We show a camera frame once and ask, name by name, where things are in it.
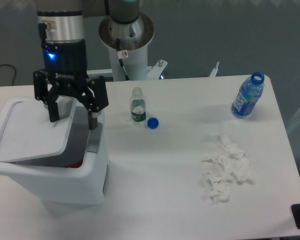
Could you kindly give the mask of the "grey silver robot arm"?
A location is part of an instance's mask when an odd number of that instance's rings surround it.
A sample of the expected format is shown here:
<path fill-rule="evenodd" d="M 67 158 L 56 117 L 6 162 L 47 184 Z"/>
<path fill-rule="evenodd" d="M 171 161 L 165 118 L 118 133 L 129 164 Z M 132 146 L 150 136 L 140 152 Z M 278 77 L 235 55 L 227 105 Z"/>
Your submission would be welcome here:
<path fill-rule="evenodd" d="M 101 16 L 101 42 L 109 52 L 114 81 L 148 78 L 148 45 L 154 25 L 137 0 L 38 0 L 35 3 L 44 68 L 33 73 L 34 95 L 59 120 L 57 99 L 77 99 L 88 112 L 89 129 L 108 106 L 105 79 L 89 78 L 84 18 Z"/>

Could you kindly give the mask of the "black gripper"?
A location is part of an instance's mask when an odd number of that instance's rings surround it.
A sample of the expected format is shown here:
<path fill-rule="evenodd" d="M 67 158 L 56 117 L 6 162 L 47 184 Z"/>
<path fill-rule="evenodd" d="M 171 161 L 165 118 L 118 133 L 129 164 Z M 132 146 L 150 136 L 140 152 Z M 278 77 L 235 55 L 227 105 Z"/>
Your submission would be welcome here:
<path fill-rule="evenodd" d="M 38 24 L 45 69 L 33 72 L 34 97 L 47 107 L 52 123 L 60 119 L 59 95 L 76 98 L 87 110 L 89 130 L 94 130 L 98 127 L 98 113 L 109 105 L 105 77 L 86 81 L 85 39 L 49 40 L 47 30 L 47 23 Z"/>

